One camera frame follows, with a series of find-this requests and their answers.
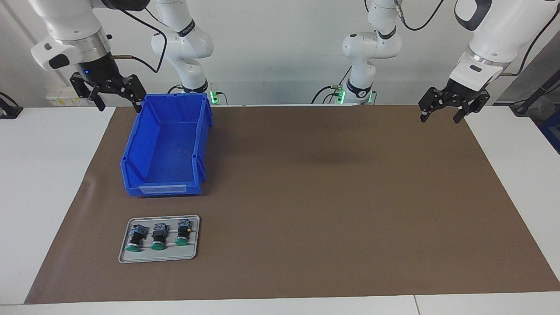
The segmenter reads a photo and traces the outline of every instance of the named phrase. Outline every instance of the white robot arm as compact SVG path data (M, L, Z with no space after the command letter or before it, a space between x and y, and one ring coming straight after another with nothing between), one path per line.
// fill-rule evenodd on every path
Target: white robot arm
M132 102L136 111L146 91L136 75L123 77L111 55L108 37L93 13L93 7L140 11L150 0L29 0L43 19L49 36L31 49L45 70L76 66L70 82L81 98L105 104L99 93L117 94Z
M343 86L345 102L366 103L374 82L374 60L393 58L399 54L403 41L396 33L398 18L393 0L372 0L367 20L375 31L345 38L344 55L352 62L352 73Z
M161 22L171 29L165 32L168 39L165 60L179 73L183 90L187 93L211 92L211 83L204 76L200 63L194 59L212 55L214 51L212 38L196 25L185 0L155 0L155 2ZM153 51L161 55L163 46L162 36L154 35Z
M457 0L459 24L474 33L443 90L431 87L420 100L421 119L447 106L459 106L459 123L489 99L486 86L497 79L554 16L560 0Z

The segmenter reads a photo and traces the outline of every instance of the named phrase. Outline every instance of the metal tray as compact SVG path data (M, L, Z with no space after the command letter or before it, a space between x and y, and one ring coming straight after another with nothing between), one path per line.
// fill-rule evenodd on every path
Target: metal tray
M178 246L175 244L177 239L177 227L179 220L190 220L192 227L189 235L189 243L186 246ZM152 245L153 228L158 223L165 223L169 226L169 236L167 236L166 248L163 251L154 251L150 248ZM149 228L147 238L142 242L140 252L128 252L124 248L130 240L130 230L133 225L141 224ZM159 216L159 217L135 217L128 221L127 231L124 234L123 245L120 248L119 262L154 262L154 261L172 261L172 260L189 260L193 259L197 254L198 232L200 230L200 217L198 215L185 216Z

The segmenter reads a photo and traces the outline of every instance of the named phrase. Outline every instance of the brown mat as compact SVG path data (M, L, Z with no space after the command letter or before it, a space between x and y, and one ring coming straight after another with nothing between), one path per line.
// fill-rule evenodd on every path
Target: brown mat
M142 199L116 110L26 303L560 290L453 111L213 111L204 196ZM131 217L183 214L202 218L195 259L117 262Z

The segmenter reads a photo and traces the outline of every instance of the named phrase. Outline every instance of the blue storage bin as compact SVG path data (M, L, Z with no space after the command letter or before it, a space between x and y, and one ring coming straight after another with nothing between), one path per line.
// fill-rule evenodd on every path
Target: blue storage bin
M539 129L560 154L560 112L550 116L544 124L539 126Z
M200 194L212 111L206 94L148 94L121 161L131 196Z

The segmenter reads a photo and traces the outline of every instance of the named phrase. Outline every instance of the cable connector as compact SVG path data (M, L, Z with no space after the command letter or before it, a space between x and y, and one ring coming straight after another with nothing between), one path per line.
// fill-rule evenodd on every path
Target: cable connector
M333 85L334 93L333 95L337 97L337 103L343 104L344 98L346 97L346 91L342 85Z
M396 7L396 14L399 15L401 22L404 23L404 12L403 9L400 7L399 0L395 0L395 7Z
M173 92L173 90L175 90L175 89L182 90L182 89L183 89L183 86L182 86L181 84L174 85L174 86L172 86L172 87L169 89L169 91L167 91L167 94L170 94L170 93Z
M220 99L218 98L218 94L213 90L210 90L210 98L211 98L210 101L212 105L216 105L220 102Z
M227 95L224 92L216 92L216 95L223 95L223 97L226 99L226 105L230 104L230 102L227 100Z

